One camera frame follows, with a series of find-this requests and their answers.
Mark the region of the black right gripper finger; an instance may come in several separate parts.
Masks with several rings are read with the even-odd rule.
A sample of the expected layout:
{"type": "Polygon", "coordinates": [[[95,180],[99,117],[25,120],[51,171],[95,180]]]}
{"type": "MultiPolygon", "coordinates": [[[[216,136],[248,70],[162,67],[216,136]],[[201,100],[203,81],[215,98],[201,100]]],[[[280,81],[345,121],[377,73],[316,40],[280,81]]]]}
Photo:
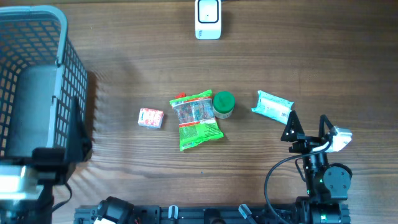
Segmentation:
{"type": "Polygon", "coordinates": [[[280,140],[284,142],[295,142],[303,140],[304,137],[305,132],[299,121],[299,117],[296,111],[291,111],[280,140]]]}
{"type": "Polygon", "coordinates": [[[325,114],[323,114],[320,116],[318,137],[322,138],[325,135],[325,126],[327,126],[327,128],[329,130],[331,130],[333,128],[333,125],[330,122],[330,120],[327,118],[327,116],[325,114]]]}

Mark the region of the teal tissue pack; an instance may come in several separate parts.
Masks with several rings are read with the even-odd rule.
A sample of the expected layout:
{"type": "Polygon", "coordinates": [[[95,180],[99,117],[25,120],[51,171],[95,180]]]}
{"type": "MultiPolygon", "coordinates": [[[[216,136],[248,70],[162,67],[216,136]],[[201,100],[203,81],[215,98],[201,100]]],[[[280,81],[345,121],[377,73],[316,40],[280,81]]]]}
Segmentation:
{"type": "Polygon", "coordinates": [[[262,90],[258,90],[257,94],[257,106],[252,108],[251,111],[276,120],[282,124],[287,124],[294,102],[274,96],[262,90]]]}

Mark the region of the green lid jar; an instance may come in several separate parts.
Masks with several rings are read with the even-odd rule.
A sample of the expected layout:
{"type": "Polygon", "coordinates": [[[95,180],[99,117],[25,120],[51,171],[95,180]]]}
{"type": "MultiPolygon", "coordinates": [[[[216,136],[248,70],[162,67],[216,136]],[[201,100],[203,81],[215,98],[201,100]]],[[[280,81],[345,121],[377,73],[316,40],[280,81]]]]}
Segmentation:
{"type": "Polygon", "coordinates": [[[228,91],[221,91],[213,98],[213,112],[219,119],[226,119],[232,115],[235,107],[235,97],[228,91]]]}

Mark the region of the green candy bag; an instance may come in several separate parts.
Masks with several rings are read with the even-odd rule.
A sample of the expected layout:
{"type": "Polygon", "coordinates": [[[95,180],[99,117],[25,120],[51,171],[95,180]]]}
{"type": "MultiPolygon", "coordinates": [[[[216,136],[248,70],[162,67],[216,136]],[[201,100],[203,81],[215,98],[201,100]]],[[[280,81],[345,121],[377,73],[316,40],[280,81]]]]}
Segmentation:
{"type": "Polygon", "coordinates": [[[179,124],[181,151],[224,137],[213,112],[212,90],[170,100],[179,124]]]}

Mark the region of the red Kleenex tissue pack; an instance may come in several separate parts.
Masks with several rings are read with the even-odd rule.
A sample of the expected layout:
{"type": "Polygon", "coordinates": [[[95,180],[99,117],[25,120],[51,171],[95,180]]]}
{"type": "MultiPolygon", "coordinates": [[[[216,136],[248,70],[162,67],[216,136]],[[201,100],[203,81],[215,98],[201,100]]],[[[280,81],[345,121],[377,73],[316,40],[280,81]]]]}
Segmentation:
{"type": "Polygon", "coordinates": [[[154,110],[149,108],[141,108],[139,111],[138,125],[147,128],[160,129],[164,112],[161,110],[154,110]]]}

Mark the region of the red coffee stick sachet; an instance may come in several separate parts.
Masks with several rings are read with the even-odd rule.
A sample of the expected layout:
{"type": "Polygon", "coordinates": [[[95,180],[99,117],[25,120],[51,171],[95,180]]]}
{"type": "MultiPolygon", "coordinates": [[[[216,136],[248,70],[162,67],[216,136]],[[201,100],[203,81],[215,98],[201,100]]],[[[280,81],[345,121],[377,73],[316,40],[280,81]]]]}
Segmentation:
{"type": "Polygon", "coordinates": [[[175,99],[184,98],[184,97],[186,97],[186,93],[182,92],[182,93],[176,95],[175,99]]]}

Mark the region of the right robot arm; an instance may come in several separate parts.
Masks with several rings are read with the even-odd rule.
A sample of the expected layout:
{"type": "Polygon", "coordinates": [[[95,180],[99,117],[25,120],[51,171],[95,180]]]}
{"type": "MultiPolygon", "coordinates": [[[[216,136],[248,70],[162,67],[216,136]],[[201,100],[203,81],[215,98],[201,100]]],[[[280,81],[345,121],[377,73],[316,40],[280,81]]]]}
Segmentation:
{"type": "Polygon", "coordinates": [[[287,221],[351,223],[349,208],[343,202],[348,199],[353,173],[346,165],[329,163],[327,155],[341,151],[352,136],[349,129],[331,124],[325,115],[320,117],[318,136],[307,136],[296,112],[290,112],[281,140],[291,142],[289,152],[302,158],[307,196],[297,197],[292,213],[285,216],[287,221]]]}

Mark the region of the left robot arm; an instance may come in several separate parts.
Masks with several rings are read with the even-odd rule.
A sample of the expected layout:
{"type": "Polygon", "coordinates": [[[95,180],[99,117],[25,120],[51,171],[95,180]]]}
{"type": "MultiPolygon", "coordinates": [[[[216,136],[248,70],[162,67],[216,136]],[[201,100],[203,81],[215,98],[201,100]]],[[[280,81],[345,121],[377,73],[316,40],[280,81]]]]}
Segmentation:
{"type": "Polygon", "coordinates": [[[55,203],[53,187],[70,189],[76,165],[91,159],[93,150],[77,98],[70,104],[65,147],[37,147],[29,157],[1,158],[1,223],[51,223],[67,203],[55,203]]]}

